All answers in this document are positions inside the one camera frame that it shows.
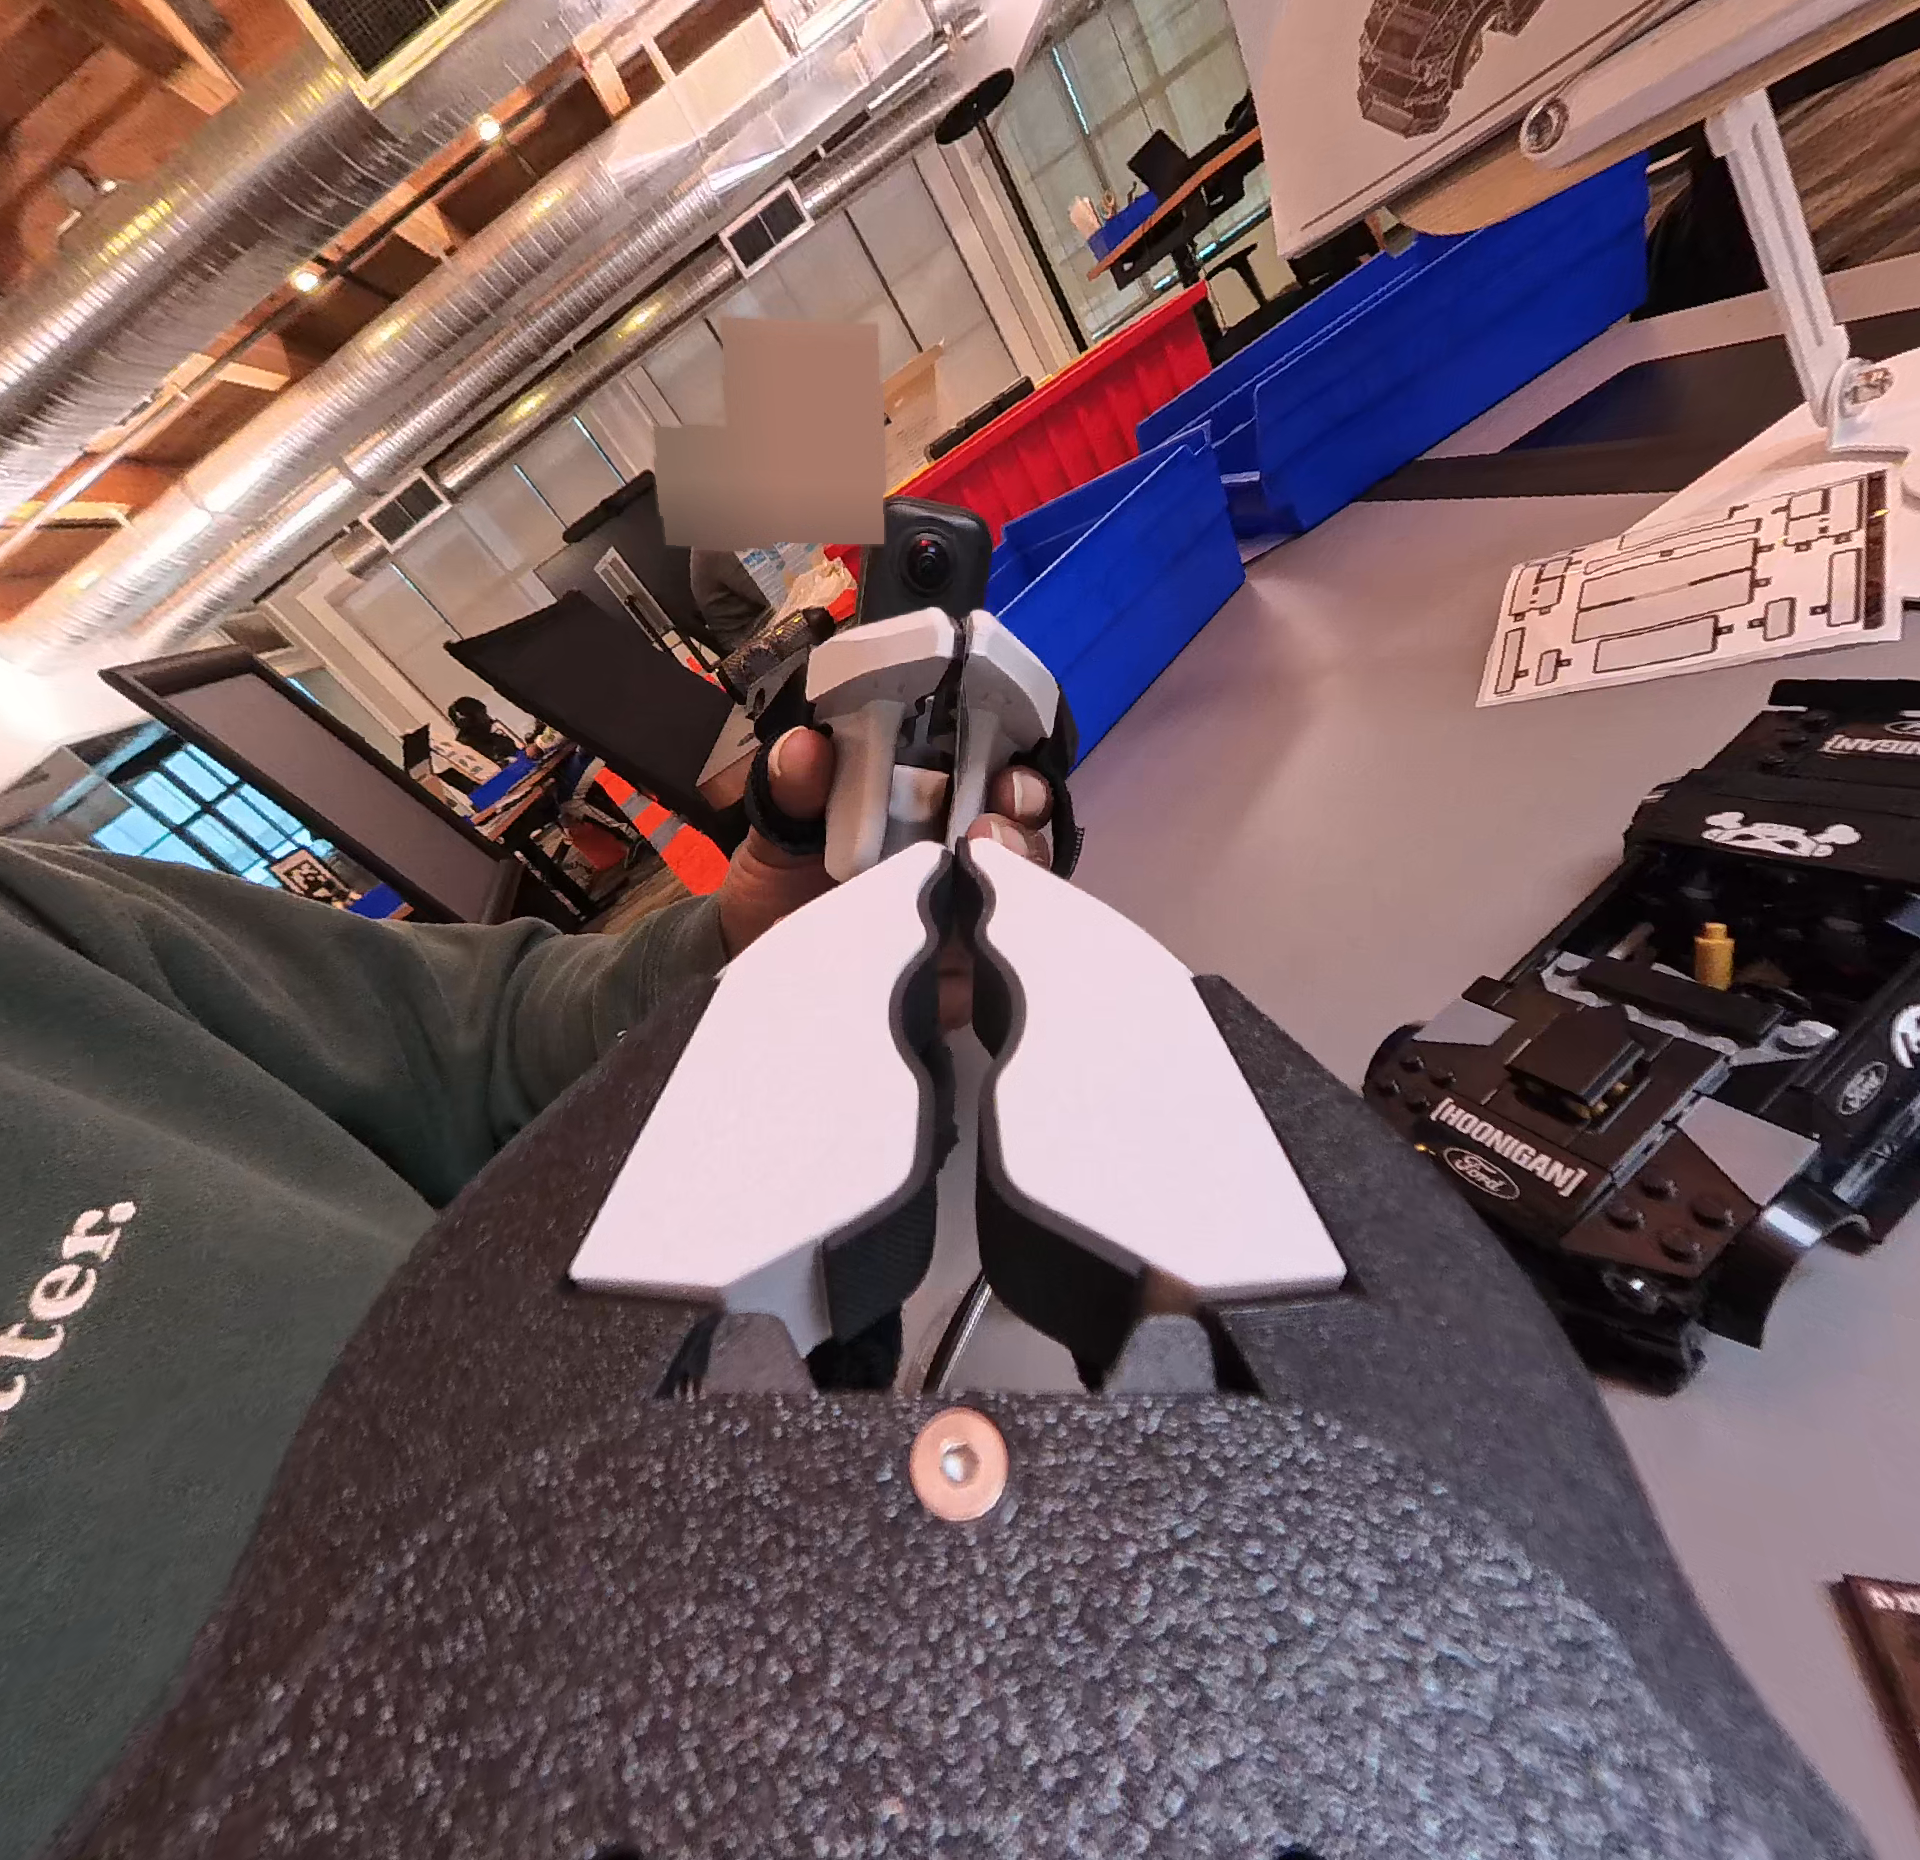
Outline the white sticker sheet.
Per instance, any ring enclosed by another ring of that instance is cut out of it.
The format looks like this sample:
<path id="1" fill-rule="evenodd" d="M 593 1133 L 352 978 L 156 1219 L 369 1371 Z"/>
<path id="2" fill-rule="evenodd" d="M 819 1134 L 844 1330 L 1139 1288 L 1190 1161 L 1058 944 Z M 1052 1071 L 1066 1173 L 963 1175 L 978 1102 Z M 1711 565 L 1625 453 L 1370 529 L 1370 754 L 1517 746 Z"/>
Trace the white sticker sheet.
<path id="1" fill-rule="evenodd" d="M 1527 560 L 1504 582 L 1476 705 L 1888 644 L 1916 601 L 1916 535 L 1897 472 L 1822 462 Z"/>

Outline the black lego car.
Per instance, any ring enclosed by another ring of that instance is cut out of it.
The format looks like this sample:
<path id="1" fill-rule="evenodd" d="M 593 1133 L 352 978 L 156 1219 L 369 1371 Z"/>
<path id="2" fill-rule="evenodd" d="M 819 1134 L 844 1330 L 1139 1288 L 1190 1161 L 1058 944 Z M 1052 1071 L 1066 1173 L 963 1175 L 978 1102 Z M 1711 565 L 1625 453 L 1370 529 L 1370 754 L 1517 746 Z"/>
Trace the black lego car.
<path id="1" fill-rule="evenodd" d="M 1670 1395 L 1711 1338 L 1762 1345 L 1812 1250 L 1916 1211 L 1916 681 L 1783 679 L 1363 1097 L 1597 1374 Z"/>

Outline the green sweatshirt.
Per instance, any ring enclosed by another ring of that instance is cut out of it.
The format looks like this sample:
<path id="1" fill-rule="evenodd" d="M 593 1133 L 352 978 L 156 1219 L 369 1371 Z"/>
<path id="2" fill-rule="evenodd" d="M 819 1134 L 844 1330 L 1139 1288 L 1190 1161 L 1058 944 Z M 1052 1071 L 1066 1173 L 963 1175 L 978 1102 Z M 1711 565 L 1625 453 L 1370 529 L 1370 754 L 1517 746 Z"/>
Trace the green sweatshirt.
<path id="1" fill-rule="evenodd" d="M 466 935 L 4 847 L 4 1855 L 163 1704 L 488 1133 Z"/>

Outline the black monitor back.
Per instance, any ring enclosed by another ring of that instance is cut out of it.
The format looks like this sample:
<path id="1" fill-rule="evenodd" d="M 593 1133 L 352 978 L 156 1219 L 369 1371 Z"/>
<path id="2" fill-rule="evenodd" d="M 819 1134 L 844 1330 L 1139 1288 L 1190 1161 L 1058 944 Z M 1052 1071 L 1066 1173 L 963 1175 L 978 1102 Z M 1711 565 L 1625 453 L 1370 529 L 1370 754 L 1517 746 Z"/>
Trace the black monitor back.
<path id="1" fill-rule="evenodd" d="M 721 686 L 613 619 L 582 595 L 444 645 L 452 662 L 620 776 L 736 852 L 747 833 L 739 801 L 711 805 L 699 786 L 736 711 Z"/>

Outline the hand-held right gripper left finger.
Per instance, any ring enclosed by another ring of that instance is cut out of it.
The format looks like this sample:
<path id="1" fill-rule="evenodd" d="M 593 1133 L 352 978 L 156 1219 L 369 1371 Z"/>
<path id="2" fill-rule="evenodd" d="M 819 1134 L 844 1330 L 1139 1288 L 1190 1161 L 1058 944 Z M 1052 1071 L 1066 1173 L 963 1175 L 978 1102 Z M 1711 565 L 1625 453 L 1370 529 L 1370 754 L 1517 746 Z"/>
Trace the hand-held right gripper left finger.
<path id="1" fill-rule="evenodd" d="M 780 1321 L 809 1354 L 896 1313 L 930 1260 L 940 937 L 953 859 L 920 843 L 719 976 L 568 1276 Z"/>

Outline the black floor lamp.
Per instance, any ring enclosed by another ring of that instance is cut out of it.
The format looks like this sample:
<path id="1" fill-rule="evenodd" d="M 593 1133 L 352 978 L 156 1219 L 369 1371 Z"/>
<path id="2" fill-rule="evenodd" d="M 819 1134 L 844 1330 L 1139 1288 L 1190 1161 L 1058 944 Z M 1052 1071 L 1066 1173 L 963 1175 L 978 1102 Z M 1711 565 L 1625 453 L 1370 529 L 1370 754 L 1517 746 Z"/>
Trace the black floor lamp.
<path id="1" fill-rule="evenodd" d="M 971 135 L 979 145 L 981 157 L 992 168 L 999 193 L 1003 193 L 1006 205 L 1017 222 L 1022 241 L 1033 262 L 1034 278 L 1044 285 L 1047 294 L 1054 306 L 1060 323 L 1071 341 L 1071 352 L 1075 357 L 1081 357 L 1087 347 L 1085 331 L 1078 315 L 1073 311 L 1068 294 L 1052 267 L 1051 257 L 1047 254 L 1040 227 L 1033 222 L 1027 202 L 1022 199 L 1020 185 L 990 126 L 997 107 L 1002 107 L 1012 93 L 1012 85 L 1016 76 L 1009 68 L 999 68 L 986 76 L 978 87 L 965 93 L 940 119 L 936 129 L 936 142 L 943 146 L 953 146 L 963 137 Z"/>

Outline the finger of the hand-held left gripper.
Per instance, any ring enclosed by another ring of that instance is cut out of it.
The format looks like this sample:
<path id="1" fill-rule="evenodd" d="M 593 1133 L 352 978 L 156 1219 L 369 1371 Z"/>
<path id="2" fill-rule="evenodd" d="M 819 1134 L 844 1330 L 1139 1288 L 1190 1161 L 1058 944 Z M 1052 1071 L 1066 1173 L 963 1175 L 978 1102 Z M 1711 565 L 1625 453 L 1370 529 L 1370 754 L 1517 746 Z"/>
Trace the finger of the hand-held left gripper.
<path id="1" fill-rule="evenodd" d="M 874 705 L 894 705 L 894 718 L 902 718 L 904 707 L 943 686 L 960 644 L 960 624 L 937 609 L 843 629 L 805 665 L 813 721 L 850 721 Z"/>
<path id="2" fill-rule="evenodd" d="M 966 758 L 1009 764 L 1068 729 L 1068 702 L 1047 663 L 996 618 L 966 618 Z"/>

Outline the black framed monitor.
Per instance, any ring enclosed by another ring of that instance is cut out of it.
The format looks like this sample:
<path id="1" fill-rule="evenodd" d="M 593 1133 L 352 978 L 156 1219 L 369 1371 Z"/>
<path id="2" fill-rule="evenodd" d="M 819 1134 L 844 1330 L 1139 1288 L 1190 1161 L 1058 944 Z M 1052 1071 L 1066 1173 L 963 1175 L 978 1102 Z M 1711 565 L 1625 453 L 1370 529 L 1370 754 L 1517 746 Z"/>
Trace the black framed monitor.
<path id="1" fill-rule="evenodd" d="M 98 676 L 341 847 L 421 921 L 499 925 L 538 916 L 509 847 L 435 804 L 247 651 L 204 649 L 111 665 Z"/>

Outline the red plastic bin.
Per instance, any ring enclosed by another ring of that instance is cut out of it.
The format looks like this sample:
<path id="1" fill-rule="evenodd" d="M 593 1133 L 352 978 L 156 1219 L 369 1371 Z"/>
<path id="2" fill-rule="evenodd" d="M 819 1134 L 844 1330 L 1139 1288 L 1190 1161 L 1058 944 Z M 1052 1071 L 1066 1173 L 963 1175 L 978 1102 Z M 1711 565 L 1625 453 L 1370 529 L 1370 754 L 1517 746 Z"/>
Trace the red plastic bin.
<path id="1" fill-rule="evenodd" d="M 1211 370 L 1207 311 L 1203 283 L 1156 303 L 890 495 L 965 506 L 999 539 L 1016 518 L 1137 456 L 1139 422 Z"/>

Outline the lego instruction booklet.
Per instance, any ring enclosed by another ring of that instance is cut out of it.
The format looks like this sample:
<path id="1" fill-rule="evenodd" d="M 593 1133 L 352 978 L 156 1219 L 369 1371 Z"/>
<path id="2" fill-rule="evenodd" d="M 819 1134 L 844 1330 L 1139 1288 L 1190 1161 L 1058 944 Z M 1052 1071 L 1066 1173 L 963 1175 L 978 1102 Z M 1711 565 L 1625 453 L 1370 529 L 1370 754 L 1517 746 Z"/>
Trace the lego instruction booklet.
<path id="1" fill-rule="evenodd" d="M 1285 254 L 1389 209 L 1690 0 L 1228 0 Z"/>

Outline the person's left hand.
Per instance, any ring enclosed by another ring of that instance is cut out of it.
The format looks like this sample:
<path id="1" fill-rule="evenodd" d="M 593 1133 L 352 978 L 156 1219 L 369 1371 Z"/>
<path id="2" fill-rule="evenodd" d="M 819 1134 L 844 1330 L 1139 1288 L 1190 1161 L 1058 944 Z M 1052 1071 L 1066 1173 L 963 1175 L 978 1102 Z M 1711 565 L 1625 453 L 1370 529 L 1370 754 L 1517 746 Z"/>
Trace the person's left hand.
<path id="1" fill-rule="evenodd" d="M 790 729 L 759 754 L 759 764 L 766 766 L 766 786 L 779 818 L 793 825 L 825 818 L 833 783 L 833 741 L 828 735 Z M 968 840 L 1002 844 L 1033 864 L 1051 868 L 1051 822 L 1052 787 L 1047 776 L 1031 766 L 1009 766 L 992 779 L 986 808 L 968 828 Z M 726 955 L 739 955 L 829 887 L 823 856 L 801 853 L 752 828 L 716 891 Z"/>

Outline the lego set box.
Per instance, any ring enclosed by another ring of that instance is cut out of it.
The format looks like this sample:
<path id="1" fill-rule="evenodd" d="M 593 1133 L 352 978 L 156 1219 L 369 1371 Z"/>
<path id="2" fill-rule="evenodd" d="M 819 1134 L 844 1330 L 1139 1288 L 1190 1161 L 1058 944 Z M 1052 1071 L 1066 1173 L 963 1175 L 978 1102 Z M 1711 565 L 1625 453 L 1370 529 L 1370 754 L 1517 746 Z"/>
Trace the lego set box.
<path id="1" fill-rule="evenodd" d="M 1918 1789 L 1918 1583 L 1847 1574 L 1836 1605 L 1852 1627 L 1874 1700 Z"/>

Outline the silver air duct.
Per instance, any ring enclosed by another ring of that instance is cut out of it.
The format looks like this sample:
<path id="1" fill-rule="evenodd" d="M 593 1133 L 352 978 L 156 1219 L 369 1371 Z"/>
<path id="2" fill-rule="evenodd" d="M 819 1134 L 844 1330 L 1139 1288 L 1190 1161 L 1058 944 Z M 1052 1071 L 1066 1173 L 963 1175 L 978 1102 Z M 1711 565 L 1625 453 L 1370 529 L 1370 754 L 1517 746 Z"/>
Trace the silver air duct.
<path id="1" fill-rule="evenodd" d="M 589 315 L 715 236 L 798 161 L 798 149 L 739 135 L 708 160 L 617 168 L 614 133 L 600 135 L 4 624 L 4 662 L 75 665 L 84 649 L 154 624 L 246 535 L 303 544 L 352 519 Z"/>
<path id="2" fill-rule="evenodd" d="M 396 0 L 292 0 L 307 45 L 151 178 L 91 209 L 63 254 L 4 298 L 4 504 L 377 205 L 578 35 L 646 0 L 448 0 L 352 65 L 349 26 Z"/>

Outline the person's left forearm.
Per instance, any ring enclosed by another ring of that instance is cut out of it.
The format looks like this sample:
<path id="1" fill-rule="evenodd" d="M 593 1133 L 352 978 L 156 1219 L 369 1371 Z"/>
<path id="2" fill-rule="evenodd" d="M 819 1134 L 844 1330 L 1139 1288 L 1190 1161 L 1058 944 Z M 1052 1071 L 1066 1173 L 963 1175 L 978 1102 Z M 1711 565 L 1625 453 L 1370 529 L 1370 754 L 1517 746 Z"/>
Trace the person's left forearm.
<path id="1" fill-rule="evenodd" d="M 726 964 L 716 898 L 621 935 L 346 921 L 322 1004 L 327 1114 L 431 1205 L 448 1204 L 662 999 Z"/>

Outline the long blue plastic bin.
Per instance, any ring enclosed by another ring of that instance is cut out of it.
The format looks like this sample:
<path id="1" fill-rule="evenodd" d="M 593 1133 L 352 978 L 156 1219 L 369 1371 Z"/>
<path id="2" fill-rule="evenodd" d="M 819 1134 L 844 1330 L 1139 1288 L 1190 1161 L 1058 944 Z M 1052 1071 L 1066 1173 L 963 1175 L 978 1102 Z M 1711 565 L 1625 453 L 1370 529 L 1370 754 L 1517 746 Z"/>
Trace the long blue plastic bin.
<path id="1" fill-rule="evenodd" d="M 1199 438 L 1236 533 L 1300 535 L 1627 318 L 1645 215 L 1639 153 L 1472 234 L 1416 236 L 1147 413 L 1139 453 Z"/>

